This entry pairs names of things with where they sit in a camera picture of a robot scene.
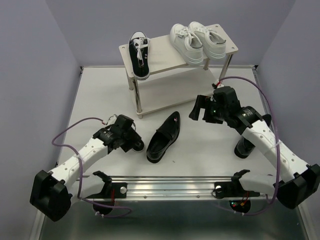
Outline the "aluminium mounting rail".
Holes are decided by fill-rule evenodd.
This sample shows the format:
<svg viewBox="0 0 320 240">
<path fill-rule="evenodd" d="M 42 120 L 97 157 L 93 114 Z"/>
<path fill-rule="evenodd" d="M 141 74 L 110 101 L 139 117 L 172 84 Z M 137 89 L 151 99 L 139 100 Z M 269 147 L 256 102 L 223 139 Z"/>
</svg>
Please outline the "aluminium mounting rail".
<svg viewBox="0 0 320 240">
<path fill-rule="evenodd" d="M 215 199 L 272 198 L 276 178 L 246 173 L 242 177 L 217 176 L 111 176 L 91 175 L 83 179 L 81 196 L 120 201 L 193 201 Z"/>
</svg>

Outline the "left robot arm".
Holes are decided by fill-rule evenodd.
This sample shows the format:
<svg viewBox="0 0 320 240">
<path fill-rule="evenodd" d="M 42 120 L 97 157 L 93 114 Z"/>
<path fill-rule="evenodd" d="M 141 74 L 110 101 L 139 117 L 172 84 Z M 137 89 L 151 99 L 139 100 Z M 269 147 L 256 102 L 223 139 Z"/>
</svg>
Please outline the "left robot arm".
<svg viewBox="0 0 320 240">
<path fill-rule="evenodd" d="M 104 123 L 89 141 L 76 150 L 68 146 L 74 154 L 62 165 L 46 172 L 41 170 L 33 180 L 30 203 L 53 222 L 66 215 L 71 206 L 78 202 L 88 202 L 88 197 L 98 194 L 110 199 L 107 204 L 92 202 L 99 209 L 111 212 L 116 208 L 115 198 L 123 197 L 120 186 L 113 186 L 112 178 L 101 171 L 95 171 L 91 179 L 100 178 L 95 185 L 84 184 L 83 174 L 97 161 L 112 151 L 121 148 L 125 153 L 141 152 L 145 144 L 137 133 L 134 120 L 125 115 L 115 115 L 112 124 Z"/>
</svg>

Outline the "beige two-tier shoe shelf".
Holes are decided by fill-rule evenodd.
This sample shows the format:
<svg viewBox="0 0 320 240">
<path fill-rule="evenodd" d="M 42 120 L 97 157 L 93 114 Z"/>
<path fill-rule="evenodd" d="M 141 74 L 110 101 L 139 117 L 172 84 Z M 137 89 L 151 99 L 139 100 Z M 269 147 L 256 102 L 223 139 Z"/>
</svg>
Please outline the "beige two-tier shoe shelf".
<svg viewBox="0 0 320 240">
<path fill-rule="evenodd" d="M 134 76 L 129 46 L 119 46 L 128 86 L 139 119 L 166 108 L 194 101 L 197 95 L 210 95 L 209 84 L 217 77 L 209 70 L 210 59 L 204 64 L 188 66 L 170 43 L 168 35 L 150 40 L 149 78 L 138 81 Z"/>
</svg>

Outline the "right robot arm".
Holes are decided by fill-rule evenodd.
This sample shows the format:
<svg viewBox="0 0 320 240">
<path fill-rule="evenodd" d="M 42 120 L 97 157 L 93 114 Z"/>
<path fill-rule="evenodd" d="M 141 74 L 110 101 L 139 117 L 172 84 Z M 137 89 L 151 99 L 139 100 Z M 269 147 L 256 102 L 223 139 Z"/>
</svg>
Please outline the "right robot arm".
<svg viewBox="0 0 320 240">
<path fill-rule="evenodd" d="M 204 109 L 207 123 L 227 125 L 235 129 L 242 141 L 250 142 L 255 149 L 276 168 L 276 176 L 256 175 L 244 169 L 236 172 L 229 182 L 222 182 L 214 190 L 217 199 L 264 194 L 276 196 L 288 209 L 294 209 L 314 194 L 320 184 L 320 167 L 310 165 L 295 155 L 276 138 L 274 131 L 251 106 L 242 107 L 236 91 L 230 86 L 214 90 L 212 96 L 198 95 L 189 118 L 197 121 Z"/>
</svg>

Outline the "white sneaker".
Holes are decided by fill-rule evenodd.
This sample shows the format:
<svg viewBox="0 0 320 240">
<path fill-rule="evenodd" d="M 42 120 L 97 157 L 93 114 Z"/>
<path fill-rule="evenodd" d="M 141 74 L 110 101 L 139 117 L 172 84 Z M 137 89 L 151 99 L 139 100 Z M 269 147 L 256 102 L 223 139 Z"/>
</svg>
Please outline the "white sneaker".
<svg viewBox="0 0 320 240">
<path fill-rule="evenodd" d="M 170 30 L 169 40 L 186 64 L 197 67 L 203 63 L 203 45 L 200 39 L 187 26 L 179 23 L 173 25 Z"/>
<path fill-rule="evenodd" d="M 226 56 L 226 40 L 216 31 L 196 21 L 191 22 L 188 28 L 199 38 L 203 51 L 210 60 L 219 60 Z"/>
</svg>

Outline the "white sneaker on shelf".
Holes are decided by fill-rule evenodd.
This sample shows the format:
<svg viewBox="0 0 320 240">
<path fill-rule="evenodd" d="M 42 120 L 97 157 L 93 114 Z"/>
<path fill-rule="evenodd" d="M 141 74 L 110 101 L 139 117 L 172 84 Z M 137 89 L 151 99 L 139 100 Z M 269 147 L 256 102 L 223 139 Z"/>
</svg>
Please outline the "white sneaker on shelf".
<svg viewBox="0 0 320 240">
<path fill-rule="evenodd" d="M 219 60 L 226 56 L 226 40 L 216 31 L 196 21 L 191 22 L 188 28 L 199 38 L 203 51 L 210 60 Z"/>
</svg>

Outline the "black leather loafer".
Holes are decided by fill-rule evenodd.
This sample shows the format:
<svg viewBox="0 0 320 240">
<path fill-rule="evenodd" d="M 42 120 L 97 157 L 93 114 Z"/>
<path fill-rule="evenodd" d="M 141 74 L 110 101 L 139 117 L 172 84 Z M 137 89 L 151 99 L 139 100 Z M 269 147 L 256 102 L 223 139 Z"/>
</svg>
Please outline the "black leather loafer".
<svg viewBox="0 0 320 240">
<path fill-rule="evenodd" d="M 152 136 L 146 150 L 146 158 L 149 162 L 158 163 L 167 149 L 176 142 L 181 129 L 181 115 L 173 112 Z"/>
<path fill-rule="evenodd" d="M 262 118 L 269 127 L 271 125 L 272 116 L 270 114 L 265 114 L 262 116 Z M 246 159 L 254 150 L 254 148 L 254 144 L 252 144 L 249 140 L 241 136 L 234 148 L 234 154 L 241 159 Z"/>
</svg>

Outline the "black canvas sneaker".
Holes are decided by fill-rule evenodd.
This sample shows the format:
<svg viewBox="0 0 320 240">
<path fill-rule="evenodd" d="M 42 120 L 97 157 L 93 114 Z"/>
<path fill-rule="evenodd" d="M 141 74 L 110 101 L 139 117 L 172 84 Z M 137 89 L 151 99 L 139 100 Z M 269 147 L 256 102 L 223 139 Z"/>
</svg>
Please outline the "black canvas sneaker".
<svg viewBox="0 0 320 240">
<path fill-rule="evenodd" d="M 132 150 L 137 153 L 143 152 L 144 149 L 145 149 L 145 144 L 142 140 L 137 141 L 132 148 Z"/>
<path fill-rule="evenodd" d="M 128 42 L 128 51 L 132 65 L 133 76 L 140 81 L 150 75 L 149 48 L 151 40 L 141 31 L 132 34 Z"/>
</svg>

